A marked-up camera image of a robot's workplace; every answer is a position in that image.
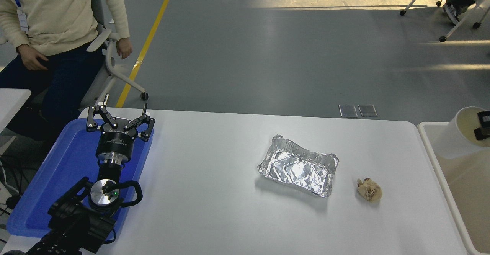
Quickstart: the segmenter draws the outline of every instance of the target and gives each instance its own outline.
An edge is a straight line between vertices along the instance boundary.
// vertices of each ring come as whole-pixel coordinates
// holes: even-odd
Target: gray floor
[[[133,67],[164,0],[125,0]],[[149,108],[340,117],[373,104],[378,119],[449,121],[490,108],[489,23],[482,9],[445,43],[437,0],[170,0],[136,81]],[[14,55],[1,46],[0,65]],[[111,92],[114,106],[124,84]],[[124,107],[142,107],[131,90]]]

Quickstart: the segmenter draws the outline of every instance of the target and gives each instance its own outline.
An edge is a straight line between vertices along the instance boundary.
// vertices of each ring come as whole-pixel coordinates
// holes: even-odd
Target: white table
[[[148,112],[156,124],[140,177],[144,198],[130,208],[117,241],[99,254],[466,254],[411,123]],[[338,156],[329,198],[259,174],[275,134]],[[357,178],[366,177],[383,187],[378,204],[357,194]],[[27,251],[37,241],[11,236],[3,252]]]
[[[0,132],[24,105],[30,94],[28,89],[0,88]]]

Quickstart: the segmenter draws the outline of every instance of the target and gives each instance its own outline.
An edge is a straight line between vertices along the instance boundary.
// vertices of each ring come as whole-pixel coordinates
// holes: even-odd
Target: yellow floor line
[[[147,37],[147,40],[145,41],[145,44],[143,45],[143,48],[141,49],[140,56],[138,56],[138,60],[136,60],[136,63],[133,66],[133,70],[131,71],[131,74],[129,75],[129,79],[134,80],[136,78],[136,75],[138,74],[138,71],[140,70],[140,66],[143,63],[143,59],[145,58],[145,55],[148,52],[148,48],[150,44],[152,43],[152,40],[155,36],[155,32],[158,28],[158,25],[160,24],[160,21],[163,17],[163,13],[165,12],[165,9],[167,8],[169,0],[164,0],[162,7],[160,8],[160,11],[158,12],[158,15],[155,19],[155,22],[152,26],[152,30],[150,30],[150,33]],[[116,107],[123,107],[124,102],[126,101],[127,95],[129,93],[129,90],[131,89],[131,86],[129,84],[126,84],[124,86],[124,89],[121,92],[121,96],[119,96],[119,100],[116,103]]]

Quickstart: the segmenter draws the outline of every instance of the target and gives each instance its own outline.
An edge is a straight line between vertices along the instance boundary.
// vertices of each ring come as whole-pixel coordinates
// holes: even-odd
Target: id badge
[[[17,7],[17,16],[19,17],[21,30],[24,32],[29,32],[28,18],[26,16],[26,13],[22,12],[22,9],[20,7]]]

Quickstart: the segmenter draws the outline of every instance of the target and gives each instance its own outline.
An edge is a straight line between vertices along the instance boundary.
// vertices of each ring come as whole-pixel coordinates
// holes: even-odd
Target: blue tray
[[[51,219],[47,211],[51,205],[68,191],[82,177],[96,182],[98,175],[97,157],[95,156],[100,132],[85,131],[87,119],[75,119],[65,126],[53,148],[47,155],[29,187],[12,211],[7,231],[12,235],[42,237],[49,232],[47,224]],[[138,128],[143,131],[146,125]],[[148,142],[136,139],[133,156],[126,163],[121,173],[121,182],[138,181],[145,164],[152,138]],[[124,201],[132,201],[134,189],[121,190]],[[87,198],[83,204],[88,206]],[[124,223],[129,208],[121,208],[114,215],[116,233]]]

